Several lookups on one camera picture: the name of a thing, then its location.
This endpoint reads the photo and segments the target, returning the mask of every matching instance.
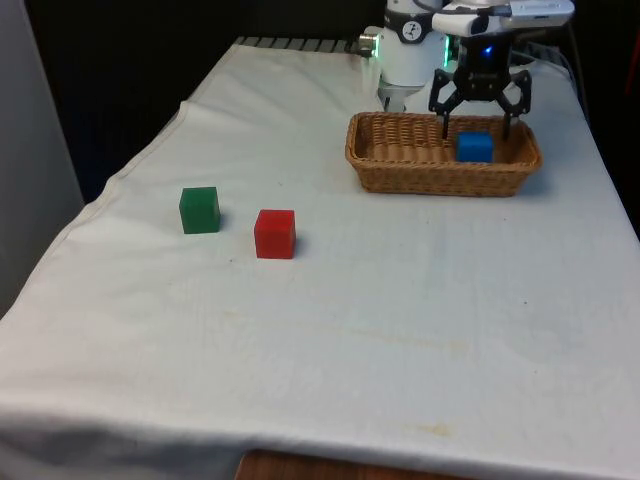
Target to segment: cable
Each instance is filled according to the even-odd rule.
[[[526,58],[527,60],[531,60],[534,62],[541,62],[541,63],[546,63],[547,65],[551,65],[552,67],[556,67],[556,68],[564,68],[567,72],[569,72],[569,77],[571,78],[571,87],[573,88],[573,91],[575,92],[576,95],[579,95],[578,93],[578,85],[576,83],[576,79],[575,79],[575,75],[573,73],[573,69],[571,68],[571,65],[558,65],[557,63],[551,62],[549,60],[544,60],[542,58],[538,58],[535,57],[533,55],[529,55],[528,53],[524,53],[524,52],[519,52],[517,50],[514,50],[512,52],[514,55],[517,55],[518,57],[521,58]]]
[[[413,0],[413,3],[427,12],[437,13],[439,15],[488,15],[492,17],[511,16],[511,7],[508,5],[497,5],[494,7],[484,8],[457,7],[455,10],[445,10],[444,8],[437,9],[430,5],[425,5],[420,0]]]
[[[573,31],[573,22],[569,22],[569,39],[571,40],[571,48],[573,49],[573,57],[576,60],[576,68],[578,70],[578,87],[580,88],[580,96],[582,97],[582,110],[584,116],[587,119],[587,123],[591,125],[589,119],[589,103],[587,101],[587,90],[584,86],[584,73],[582,71],[582,60],[580,60],[580,52],[578,50],[578,41],[576,40],[576,34]]]
[[[562,61],[562,66],[569,72],[569,75],[571,76],[571,82],[573,83],[573,90],[576,92],[576,95],[578,96],[578,98],[580,99],[580,96],[582,95],[580,93],[580,88],[578,86],[578,81],[576,78],[576,74],[573,71],[573,67],[571,66],[571,62],[569,62],[569,59],[564,55],[564,53],[562,53],[559,49],[550,47],[548,45],[543,45],[542,43],[536,43],[536,42],[529,42],[529,45],[535,47],[537,50],[547,50],[549,52],[549,56],[551,57],[558,57],[560,58],[560,60]],[[542,62],[546,62],[552,65],[555,65],[554,62],[550,62],[547,60],[544,60],[542,58],[536,58],[537,60],[540,60]]]

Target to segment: black wall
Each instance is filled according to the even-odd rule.
[[[27,0],[45,69],[86,200],[144,148],[240,35],[353,38],[380,24],[385,0]],[[637,0],[577,0],[591,125],[630,215],[638,87],[624,83]],[[559,41],[569,57],[570,43]],[[608,52],[606,58],[593,52]],[[628,152],[622,154],[624,146]]]

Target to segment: red cube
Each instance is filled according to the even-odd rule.
[[[258,258],[293,258],[296,247],[293,210],[261,210],[253,232]]]

